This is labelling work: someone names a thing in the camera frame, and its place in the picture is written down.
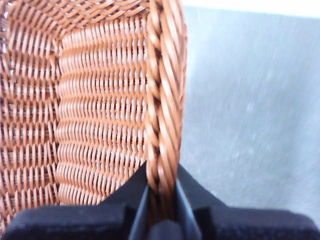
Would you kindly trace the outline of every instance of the gray surface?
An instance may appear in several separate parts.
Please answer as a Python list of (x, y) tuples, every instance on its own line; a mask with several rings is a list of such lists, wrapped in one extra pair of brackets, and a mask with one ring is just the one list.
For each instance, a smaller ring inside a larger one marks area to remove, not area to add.
[(186, 7), (182, 165), (230, 206), (320, 226), (320, 19)]

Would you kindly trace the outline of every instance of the woven rattan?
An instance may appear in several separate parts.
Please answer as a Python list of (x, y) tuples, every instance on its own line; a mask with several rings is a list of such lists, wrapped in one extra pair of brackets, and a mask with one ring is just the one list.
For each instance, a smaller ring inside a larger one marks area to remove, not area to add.
[(1, 230), (26, 208), (98, 204), (146, 160), (153, 218), (172, 216), (186, 72), (180, 1), (0, 3)]

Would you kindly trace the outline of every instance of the woven basket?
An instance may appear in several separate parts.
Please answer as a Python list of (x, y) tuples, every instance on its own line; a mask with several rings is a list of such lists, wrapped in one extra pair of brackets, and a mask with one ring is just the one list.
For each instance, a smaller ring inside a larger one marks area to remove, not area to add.
[(146, 160), (151, 205), (169, 216), (185, 94), (180, 1), (0, 3), (2, 231), (27, 208), (98, 204)]

